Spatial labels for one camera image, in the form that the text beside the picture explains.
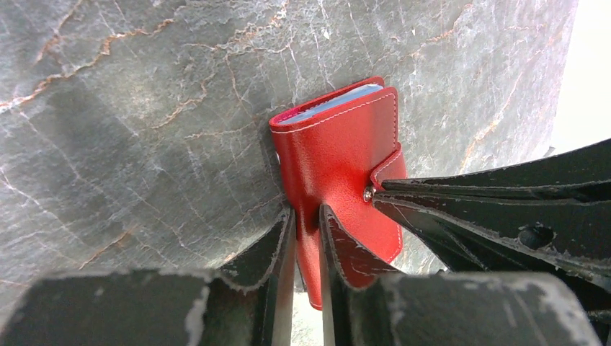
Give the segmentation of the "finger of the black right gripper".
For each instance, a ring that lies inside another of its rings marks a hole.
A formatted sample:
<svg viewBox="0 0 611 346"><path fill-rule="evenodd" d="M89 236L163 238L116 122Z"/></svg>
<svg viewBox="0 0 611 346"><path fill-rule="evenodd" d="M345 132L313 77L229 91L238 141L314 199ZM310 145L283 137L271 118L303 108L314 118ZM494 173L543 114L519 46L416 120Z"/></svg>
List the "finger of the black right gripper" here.
<svg viewBox="0 0 611 346"><path fill-rule="evenodd" d="M373 204L451 271L546 272L610 323L609 202L384 192Z"/></svg>
<svg viewBox="0 0 611 346"><path fill-rule="evenodd" d="M610 140L544 159L451 177L392 179L389 192L511 200L610 200Z"/></svg>

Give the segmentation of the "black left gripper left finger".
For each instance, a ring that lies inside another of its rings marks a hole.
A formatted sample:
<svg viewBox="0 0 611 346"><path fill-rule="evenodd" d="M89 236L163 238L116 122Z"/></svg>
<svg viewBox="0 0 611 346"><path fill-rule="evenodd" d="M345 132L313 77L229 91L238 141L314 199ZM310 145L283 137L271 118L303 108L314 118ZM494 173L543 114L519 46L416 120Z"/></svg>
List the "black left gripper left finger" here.
<svg viewBox="0 0 611 346"><path fill-rule="evenodd" d="M23 295L3 345L289 345L295 213L218 268L54 272Z"/></svg>

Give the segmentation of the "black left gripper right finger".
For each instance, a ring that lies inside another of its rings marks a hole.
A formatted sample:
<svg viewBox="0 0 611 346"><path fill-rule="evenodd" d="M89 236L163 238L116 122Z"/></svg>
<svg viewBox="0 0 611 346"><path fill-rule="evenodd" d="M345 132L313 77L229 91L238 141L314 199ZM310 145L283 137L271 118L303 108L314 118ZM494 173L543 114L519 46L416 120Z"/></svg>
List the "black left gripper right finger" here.
<svg viewBox="0 0 611 346"><path fill-rule="evenodd" d="M545 273L408 275L319 209L325 345L599 345L567 285Z"/></svg>

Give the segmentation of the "red leather card holder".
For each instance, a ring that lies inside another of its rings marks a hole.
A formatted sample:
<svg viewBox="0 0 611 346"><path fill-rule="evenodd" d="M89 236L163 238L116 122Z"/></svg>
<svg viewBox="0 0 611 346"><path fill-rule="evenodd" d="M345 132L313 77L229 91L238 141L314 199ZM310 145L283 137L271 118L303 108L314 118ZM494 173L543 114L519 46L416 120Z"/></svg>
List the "red leather card holder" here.
<svg viewBox="0 0 611 346"><path fill-rule="evenodd" d="M297 261L310 304L321 309L318 211L332 208L347 232L392 262L401 227L371 200L387 179L407 176L398 136L398 92L373 76L269 120L282 185L297 218Z"/></svg>

